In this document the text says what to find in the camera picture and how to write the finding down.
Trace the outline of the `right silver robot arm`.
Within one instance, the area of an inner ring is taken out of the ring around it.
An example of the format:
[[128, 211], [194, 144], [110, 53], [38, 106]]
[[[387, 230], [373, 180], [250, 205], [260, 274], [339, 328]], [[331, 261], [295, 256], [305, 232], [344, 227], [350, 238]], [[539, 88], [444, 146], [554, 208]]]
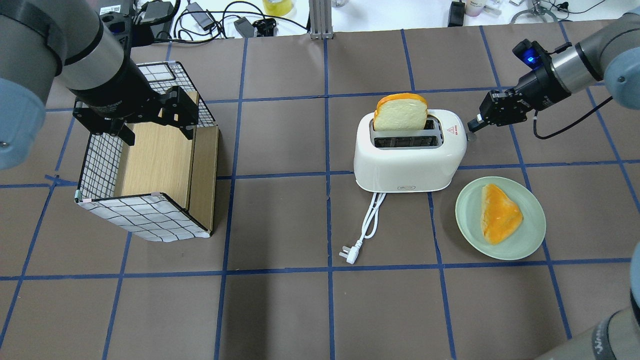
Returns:
[[[576, 43], [546, 51], [524, 39], [512, 50], [530, 68], [514, 88], [492, 90], [478, 115], [468, 122], [471, 133], [489, 125], [524, 122], [530, 111], [542, 111], [604, 81], [610, 100], [639, 108], [639, 9]], [[541, 360], [637, 360], [639, 334], [639, 248], [630, 260], [630, 305], [606, 317], [593, 328], [541, 354]]]

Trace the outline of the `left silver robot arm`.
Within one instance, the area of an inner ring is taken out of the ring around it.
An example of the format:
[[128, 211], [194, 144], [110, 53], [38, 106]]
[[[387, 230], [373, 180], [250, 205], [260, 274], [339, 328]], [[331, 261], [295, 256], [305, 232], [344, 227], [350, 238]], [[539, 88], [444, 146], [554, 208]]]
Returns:
[[151, 28], [174, 13], [151, 20], [98, 14], [84, 0], [3, 0], [0, 9], [3, 170], [29, 157], [56, 77], [76, 96], [73, 115], [90, 133], [133, 146], [128, 125], [155, 123], [193, 139], [197, 103], [178, 86], [154, 91], [130, 58], [131, 48], [152, 44]]

